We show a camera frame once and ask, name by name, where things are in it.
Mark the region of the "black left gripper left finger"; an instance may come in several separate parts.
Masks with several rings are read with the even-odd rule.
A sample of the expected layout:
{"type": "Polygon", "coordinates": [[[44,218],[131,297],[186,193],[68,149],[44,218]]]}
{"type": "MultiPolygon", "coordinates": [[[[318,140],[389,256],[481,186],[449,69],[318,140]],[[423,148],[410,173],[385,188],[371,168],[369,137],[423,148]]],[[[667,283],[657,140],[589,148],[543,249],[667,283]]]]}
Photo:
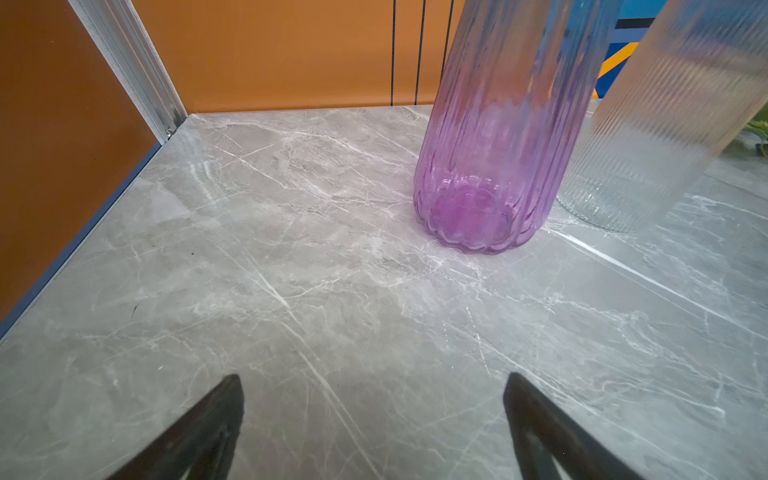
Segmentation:
{"type": "Polygon", "coordinates": [[[231,374],[201,398],[113,479],[225,479],[244,415],[241,379],[231,374]]]}

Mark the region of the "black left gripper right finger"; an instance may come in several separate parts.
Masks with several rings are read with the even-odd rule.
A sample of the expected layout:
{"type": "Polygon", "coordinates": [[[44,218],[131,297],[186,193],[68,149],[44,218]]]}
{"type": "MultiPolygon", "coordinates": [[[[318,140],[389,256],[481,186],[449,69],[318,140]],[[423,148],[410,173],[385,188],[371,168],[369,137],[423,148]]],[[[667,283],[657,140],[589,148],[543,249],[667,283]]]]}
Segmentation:
{"type": "Polygon", "coordinates": [[[521,373],[509,375],[503,405],[524,479],[642,479],[521,373]]]}

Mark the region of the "clear ribbed glass vase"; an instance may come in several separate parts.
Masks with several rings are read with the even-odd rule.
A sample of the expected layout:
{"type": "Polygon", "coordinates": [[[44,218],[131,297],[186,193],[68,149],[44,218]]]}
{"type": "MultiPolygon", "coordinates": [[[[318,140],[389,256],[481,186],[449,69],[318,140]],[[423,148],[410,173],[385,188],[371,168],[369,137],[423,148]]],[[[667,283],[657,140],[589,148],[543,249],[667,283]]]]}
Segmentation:
{"type": "Polygon", "coordinates": [[[584,121],[557,199],[607,230],[650,226],[766,102],[766,2],[669,1],[584,121]]]}

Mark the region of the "purple ribbed glass vase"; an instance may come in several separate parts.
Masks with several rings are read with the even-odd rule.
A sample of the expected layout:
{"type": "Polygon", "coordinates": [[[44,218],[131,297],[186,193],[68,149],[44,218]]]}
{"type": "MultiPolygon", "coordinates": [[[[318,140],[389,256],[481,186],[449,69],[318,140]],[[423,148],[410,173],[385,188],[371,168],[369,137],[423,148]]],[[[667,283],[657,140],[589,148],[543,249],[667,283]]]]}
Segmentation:
{"type": "Polygon", "coordinates": [[[542,227],[620,10],[617,1],[464,5],[414,175],[430,234],[496,254],[542,227]]]}

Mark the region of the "left aluminium corner post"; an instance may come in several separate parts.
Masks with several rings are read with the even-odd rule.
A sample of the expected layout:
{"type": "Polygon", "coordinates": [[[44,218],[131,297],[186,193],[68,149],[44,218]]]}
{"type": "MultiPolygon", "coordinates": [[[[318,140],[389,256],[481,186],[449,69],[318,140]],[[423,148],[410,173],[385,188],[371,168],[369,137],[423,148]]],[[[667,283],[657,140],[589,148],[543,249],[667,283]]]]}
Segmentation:
{"type": "Polygon", "coordinates": [[[78,19],[160,144],[187,112],[131,0],[70,0],[78,19]]]}

